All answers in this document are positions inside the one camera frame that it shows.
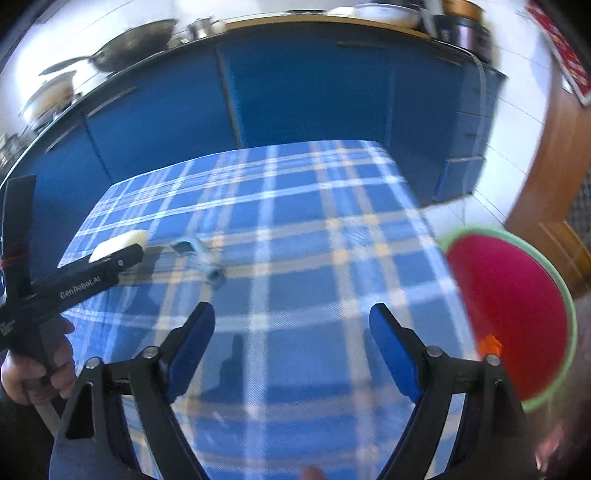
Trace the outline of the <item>person's left hand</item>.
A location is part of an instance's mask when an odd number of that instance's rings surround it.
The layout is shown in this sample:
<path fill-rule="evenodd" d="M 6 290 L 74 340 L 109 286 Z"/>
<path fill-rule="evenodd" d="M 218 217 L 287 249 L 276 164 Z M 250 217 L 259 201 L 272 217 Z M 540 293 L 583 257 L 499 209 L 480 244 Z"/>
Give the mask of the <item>person's left hand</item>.
<path fill-rule="evenodd" d="M 42 364 L 27 356 L 8 350 L 1 367 L 1 383 L 8 397 L 20 405 L 41 404 L 59 396 L 67 400 L 76 383 L 73 348 L 66 337 L 75 331 L 67 319 L 60 319 L 61 337 L 54 352 L 56 370 L 46 385 L 41 379 L 46 375 Z"/>

